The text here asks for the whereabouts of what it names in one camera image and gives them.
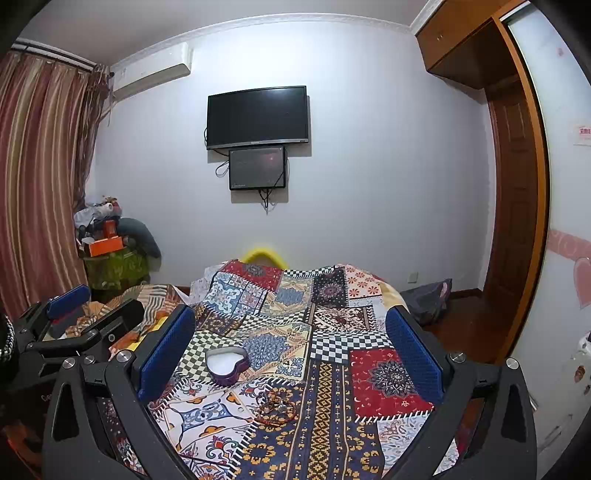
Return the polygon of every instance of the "crown molding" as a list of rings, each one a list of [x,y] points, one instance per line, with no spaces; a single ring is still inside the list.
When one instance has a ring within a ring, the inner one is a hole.
[[[230,20],[228,22],[218,23],[215,25],[208,25],[207,27],[197,28],[186,33],[181,33],[174,37],[163,40],[150,47],[140,50],[137,53],[130,55],[123,60],[118,61],[111,66],[111,71],[116,72],[127,65],[141,60],[144,57],[152,55],[164,48],[172,47],[181,42],[191,41],[195,38],[204,35],[211,35],[214,33],[232,30],[233,28],[251,27],[253,25],[265,25],[282,22],[335,22],[348,23],[357,25],[366,25],[368,27],[386,28],[401,33],[410,33],[410,28],[406,25],[388,22],[386,20],[378,20],[377,18],[357,17],[356,15],[345,14],[313,14],[313,13],[299,13],[299,14],[273,14],[260,15],[258,17],[240,18],[238,20]]]
[[[418,13],[417,17],[410,24],[410,31],[413,35],[417,35],[425,26],[425,23],[433,16],[444,0],[428,0],[423,9]]]

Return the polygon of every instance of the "wire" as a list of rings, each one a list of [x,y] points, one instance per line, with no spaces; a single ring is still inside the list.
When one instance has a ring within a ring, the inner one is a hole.
[[[203,143],[205,144],[205,147],[207,148],[207,127],[205,127],[205,130],[203,130]],[[228,159],[230,158],[229,153],[220,152],[217,148],[212,148],[212,150],[219,155],[223,155],[224,157],[227,157]],[[226,173],[228,173],[228,170],[230,169],[229,162],[230,162],[229,160],[226,160],[224,163],[217,166],[217,168],[216,168],[216,177],[217,178],[221,179]],[[225,165],[228,165],[226,167],[226,169],[222,173],[219,173],[218,170]]]
[[[222,173],[218,173],[217,171],[222,168],[224,165],[227,165],[226,169],[222,172]],[[221,179],[226,173],[228,173],[228,170],[230,170],[230,161],[226,160],[224,163],[222,163],[221,165],[218,165],[216,168],[216,177],[218,177],[219,179]]]
[[[285,173],[285,171],[282,171],[281,174],[279,175],[279,178],[276,179],[275,183],[273,184],[273,186],[269,189],[259,189],[258,193],[259,193],[259,197],[261,197],[262,200],[262,205],[263,208],[265,209],[265,211],[267,212],[267,214],[269,214],[269,197],[271,195],[271,193],[273,192],[273,190],[275,189],[275,187],[277,186],[277,184],[279,183],[279,181],[281,180],[281,177],[283,176],[283,174]]]

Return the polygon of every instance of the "patterned fabric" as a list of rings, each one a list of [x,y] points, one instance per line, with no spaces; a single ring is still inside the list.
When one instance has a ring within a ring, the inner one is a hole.
[[[216,274],[209,298],[195,308],[197,328],[176,372],[148,405],[197,478],[378,480],[402,455],[433,406],[414,391],[379,328],[381,296],[348,299],[346,287],[346,267],[285,272],[275,292]],[[237,316],[250,291],[263,292],[258,310]],[[159,304],[156,297],[150,294]],[[204,358],[229,345],[245,348],[251,366],[222,388]],[[258,423],[257,397],[269,390],[295,404],[293,421]],[[456,459],[452,443],[439,471]]]
[[[224,317],[207,308],[203,303],[199,303],[194,310],[197,330],[209,330],[218,335],[227,336],[231,330],[239,329],[242,324],[241,319]]]
[[[416,392],[393,348],[349,352],[359,417],[376,419],[418,415],[433,405]]]
[[[353,335],[342,332],[335,335],[323,330],[316,330],[312,335],[310,356],[325,362],[349,363],[349,350],[371,349],[378,347],[392,347],[392,343],[386,333],[363,332]]]
[[[312,306],[309,310],[310,323],[322,330],[361,331],[376,330],[373,306],[350,309],[328,309]]]
[[[314,278],[324,275],[325,273],[331,273],[334,270],[334,266],[317,268],[316,270],[284,270],[283,276],[292,278]]]
[[[347,306],[344,267],[335,268],[314,279],[312,301],[333,309]]]
[[[422,428],[429,414],[404,417],[395,420],[378,420],[378,437],[384,453],[384,472],[391,469]],[[458,458],[456,441],[452,440],[435,475],[455,465]]]
[[[148,259],[125,247],[98,257],[84,259],[88,286],[96,290],[120,290],[150,273]]]
[[[283,277],[277,293],[267,294],[261,315],[284,316],[308,308],[312,298],[312,285],[312,278]]]
[[[352,265],[345,265],[345,279],[349,306],[351,306],[351,300],[379,297],[382,294],[378,280],[371,273],[364,272]]]
[[[113,401],[110,398],[98,398],[97,404],[101,420],[106,427],[107,437],[118,460],[127,468],[145,475],[144,468],[127,439],[123,425],[119,421]]]
[[[259,313],[267,291],[238,275],[218,272],[203,304],[220,315],[243,318]]]
[[[263,265],[251,265],[232,260],[228,262],[223,272],[234,273],[248,280],[261,288],[270,291],[276,291],[283,275],[283,270],[274,267],[265,267]]]

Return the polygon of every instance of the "heart wall sticker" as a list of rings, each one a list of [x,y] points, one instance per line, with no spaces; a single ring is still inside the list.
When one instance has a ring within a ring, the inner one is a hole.
[[[581,309],[591,305],[591,260],[578,258],[574,263],[574,287]]]

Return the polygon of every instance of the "curtain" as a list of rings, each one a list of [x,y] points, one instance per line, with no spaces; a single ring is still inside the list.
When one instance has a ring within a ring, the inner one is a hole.
[[[86,283],[73,213],[84,199],[101,82],[101,72],[25,53],[0,62],[0,297],[12,319]]]

